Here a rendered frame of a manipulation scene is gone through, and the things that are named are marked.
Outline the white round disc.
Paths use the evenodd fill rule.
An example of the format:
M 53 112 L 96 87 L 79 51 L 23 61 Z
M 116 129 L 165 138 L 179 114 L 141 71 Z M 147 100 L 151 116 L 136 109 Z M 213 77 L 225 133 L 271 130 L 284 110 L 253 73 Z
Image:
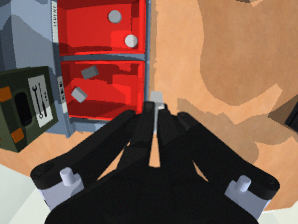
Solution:
M 137 44 L 138 44 L 138 39 L 136 36 L 134 35 L 128 35 L 126 38 L 125 38 L 125 44 L 128 46 L 128 47 L 135 47 Z

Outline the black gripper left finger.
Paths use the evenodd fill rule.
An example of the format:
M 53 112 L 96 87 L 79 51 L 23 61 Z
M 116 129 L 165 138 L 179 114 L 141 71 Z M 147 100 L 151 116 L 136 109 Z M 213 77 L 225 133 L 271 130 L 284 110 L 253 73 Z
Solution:
M 151 91 L 142 113 L 125 110 L 68 152 L 34 167 L 30 177 L 50 211 L 97 181 L 124 149 L 100 204 L 109 224 L 130 224 L 150 163 L 156 107 L 157 91 Z

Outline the grey steel disc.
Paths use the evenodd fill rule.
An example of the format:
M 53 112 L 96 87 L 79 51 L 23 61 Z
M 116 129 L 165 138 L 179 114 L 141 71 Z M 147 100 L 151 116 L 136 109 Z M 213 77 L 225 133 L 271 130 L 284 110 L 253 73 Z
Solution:
M 119 11 L 113 10 L 109 13 L 108 18 L 112 23 L 117 24 L 121 21 L 122 15 Z

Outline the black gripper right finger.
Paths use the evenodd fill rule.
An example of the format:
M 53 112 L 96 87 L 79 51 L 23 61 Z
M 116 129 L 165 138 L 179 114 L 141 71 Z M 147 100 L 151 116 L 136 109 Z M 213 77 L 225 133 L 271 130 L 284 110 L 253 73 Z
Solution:
M 245 161 L 189 113 L 171 114 L 162 91 L 157 91 L 155 130 L 178 224 L 205 224 L 213 208 L 194 163 L 209 183 L 256 220 L 280 189 L 275 177 Z

